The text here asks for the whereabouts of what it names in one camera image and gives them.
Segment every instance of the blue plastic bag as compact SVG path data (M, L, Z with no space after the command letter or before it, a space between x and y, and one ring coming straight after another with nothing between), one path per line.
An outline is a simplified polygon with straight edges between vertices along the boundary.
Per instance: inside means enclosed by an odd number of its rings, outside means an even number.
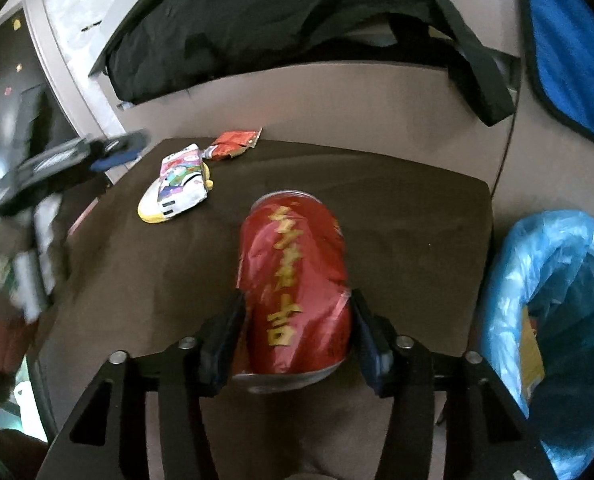
M537 432L560 480L594 457L594 219L549 211L521 220L482 294L481 353ZM538 320L546 377L522 397L522 309Z

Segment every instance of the table surface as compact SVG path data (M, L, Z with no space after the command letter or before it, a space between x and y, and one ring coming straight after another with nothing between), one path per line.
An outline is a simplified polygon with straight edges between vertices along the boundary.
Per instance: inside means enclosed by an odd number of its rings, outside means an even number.
M191 142L205 147L209 139L161 142L70 241L71 279L40 327L40 365L59 427L113 351L161 351L225 306L241 222L254 200L279 189L311 193L336 215L349 285L374 312L433 351L464 351L491 235L485 183L383 155L261 140L239 158L210 165L208 200L171 221L145 224L136 208L161 159ZM256 396L229 384L202 400L221 480L286 478L298 470L371 478L391 405L363 384L352 357L302 390ZM149 422L155 418L150 410Z

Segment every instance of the black bag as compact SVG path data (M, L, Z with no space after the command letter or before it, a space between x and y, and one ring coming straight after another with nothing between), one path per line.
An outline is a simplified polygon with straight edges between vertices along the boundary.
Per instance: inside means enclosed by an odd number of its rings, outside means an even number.
M432 25L455 40L451 50L460 55L443 65L485 124L513 113L496 63L449 0L160 0L109 53L107 71L117 96L138 104L294 62L381 14ZM426 43L439 41L427 27L424 34ZM396 28L395 35L406 36Z

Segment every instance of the colorful snack package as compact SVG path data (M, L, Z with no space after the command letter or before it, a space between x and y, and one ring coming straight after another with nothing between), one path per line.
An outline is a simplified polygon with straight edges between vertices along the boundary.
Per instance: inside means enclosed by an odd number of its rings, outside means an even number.
M248 318L235 381L266 393L330 375L349 348L346 281L344 239L320 201L299 191L259 199L241 227Z
M157 203L164 218L196 206L208 196L199 147L191 144L161 161Z
M210 168L205 162L202 162L202 167L206 189L211 191L214 183L210 180ZM159 179L150 184L141 197L141 200L139 200L139 205L137 206L137 214L139 215L139 218L148 224L159 224L160 222L165 222L169 218L172 218L172 216L164 216L161 212L161 207L158 202L159 186Z
M262 130L258 132L234 131L221 134L213 143L203 150L202 157L212 160L235 158L248 148L254 148Z

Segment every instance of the red can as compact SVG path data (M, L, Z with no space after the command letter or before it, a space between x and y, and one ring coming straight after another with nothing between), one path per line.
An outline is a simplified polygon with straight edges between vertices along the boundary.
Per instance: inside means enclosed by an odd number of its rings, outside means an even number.
M272 391L320 380L350 338L344 239L337 220L299 191L261 197L241 227L237 286L246 294L246 371L306 374Z

